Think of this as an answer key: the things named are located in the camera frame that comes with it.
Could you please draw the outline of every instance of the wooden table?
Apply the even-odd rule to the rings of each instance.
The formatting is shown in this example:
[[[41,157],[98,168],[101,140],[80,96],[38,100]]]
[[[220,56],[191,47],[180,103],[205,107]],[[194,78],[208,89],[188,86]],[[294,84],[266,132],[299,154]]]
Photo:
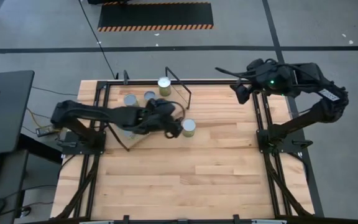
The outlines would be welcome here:
[[[96,82],[81,82],[79,102],[93,104]],[[125,94],[141,97],[150,88],[155,86],[115,86],[110,91],[109,107],[122,103]],[[274,217],[264,159],[255,136],[258,127],[252,99],[239,105],[228,85],[188,88],[193,94],[186,118],[194,119],[197,125],[192,138],[181,135],[166,139],[163,133],[152,133],[126,152],[108,132],[92,220],[122,220],[123,215],[130,215],[131,220],[230,219],[234,214],[241,218]],[[284,97],[270,96],[268,100],[274,123],[290,119]],[[313,213],[302,163],[286,154],[281,154],[281,160],[287,187]],[[76,156],[63,168],[52,217],[77,190],[82,162],[83,156]],[[276,189],[284,213],[281,193]]]

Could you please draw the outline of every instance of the black mat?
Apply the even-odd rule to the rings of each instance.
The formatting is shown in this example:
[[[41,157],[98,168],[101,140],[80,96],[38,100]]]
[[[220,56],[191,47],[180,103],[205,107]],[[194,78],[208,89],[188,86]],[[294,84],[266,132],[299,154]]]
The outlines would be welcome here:
[[[212,29],[209,2],[106,3],[98,31],[148,31]]]

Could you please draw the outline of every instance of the white label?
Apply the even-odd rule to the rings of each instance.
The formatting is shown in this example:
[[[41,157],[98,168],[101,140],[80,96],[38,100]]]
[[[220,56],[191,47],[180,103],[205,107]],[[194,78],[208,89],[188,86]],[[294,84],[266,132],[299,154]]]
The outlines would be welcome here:
[[[339,97],[337,97],[336,95],[334,95],[333,93],[331,93],[330,91],[328,91],[326,89],[319,91],[319,93],[321,93],[323,96],[330,99],[331,101],[339,100]]]

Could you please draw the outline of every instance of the hazard tape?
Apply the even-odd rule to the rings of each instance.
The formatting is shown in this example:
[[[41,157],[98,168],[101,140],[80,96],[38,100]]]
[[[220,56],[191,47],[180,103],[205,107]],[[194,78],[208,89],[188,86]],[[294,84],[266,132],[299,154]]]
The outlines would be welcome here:
[[[107,2],[103,5],[120,4],[119,2]],[[144,3],[127,3],[128,5],[150,5],[150,4],[210,4],[210,2],[144,2]]]
[[[99,32],[213,29],[212,24],[99,27]]]

